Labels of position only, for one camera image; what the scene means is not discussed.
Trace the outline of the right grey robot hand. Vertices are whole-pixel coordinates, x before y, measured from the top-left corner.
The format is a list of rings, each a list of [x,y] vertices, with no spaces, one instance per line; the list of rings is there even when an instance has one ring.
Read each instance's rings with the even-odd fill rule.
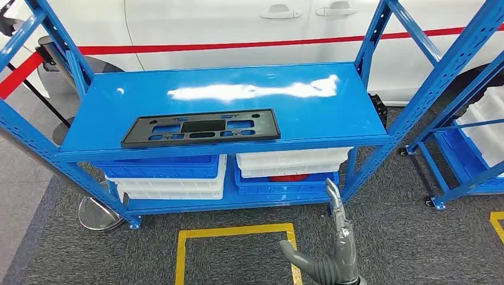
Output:
[[[357,247],[351,220],[347,219],[338,186],[325,180],[335,226],[335,238],[327,254],[311,259],[287,241],[279,242],[285,258],[318,284],[367,284],[358,270]]]

